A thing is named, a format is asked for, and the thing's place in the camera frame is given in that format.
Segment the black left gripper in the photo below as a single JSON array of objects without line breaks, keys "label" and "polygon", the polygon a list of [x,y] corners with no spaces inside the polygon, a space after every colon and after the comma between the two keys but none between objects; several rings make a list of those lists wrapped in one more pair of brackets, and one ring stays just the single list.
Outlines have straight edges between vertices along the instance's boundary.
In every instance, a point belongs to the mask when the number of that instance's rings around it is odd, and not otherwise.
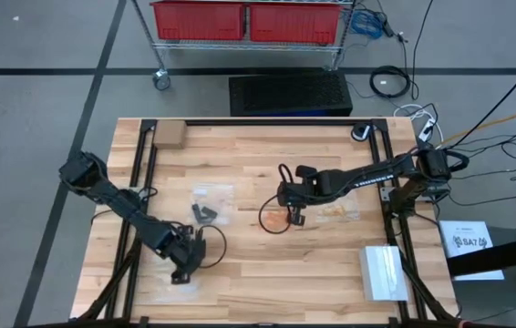
[{"label": "black left gripper", "polygon": [[172,284],[186,284],[191,275],[201,266],[206,257],[206,240],[202,230],[195,230],[192,226],[180,226],[176,237],[176,246],[173,248],[170,259],[176,265],[170,275]]}]

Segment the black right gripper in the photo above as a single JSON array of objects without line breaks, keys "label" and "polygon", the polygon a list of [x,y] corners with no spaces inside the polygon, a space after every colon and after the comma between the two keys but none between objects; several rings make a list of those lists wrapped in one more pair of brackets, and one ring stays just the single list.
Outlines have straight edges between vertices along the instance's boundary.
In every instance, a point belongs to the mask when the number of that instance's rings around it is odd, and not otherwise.
[{"label": "black right gripper", "polygon": [[317,170],[297,170],[295,176],[302,181],[290,184],[290,195],[286,193],[289,185],[283,182],[279,184],[278,204],[290,205],[290,222],[292,224],[304,224],[305,216],[301,214],[301,210],[305,209],[307,205],[321,202],[325,196],[317,186],[319,178]]}]

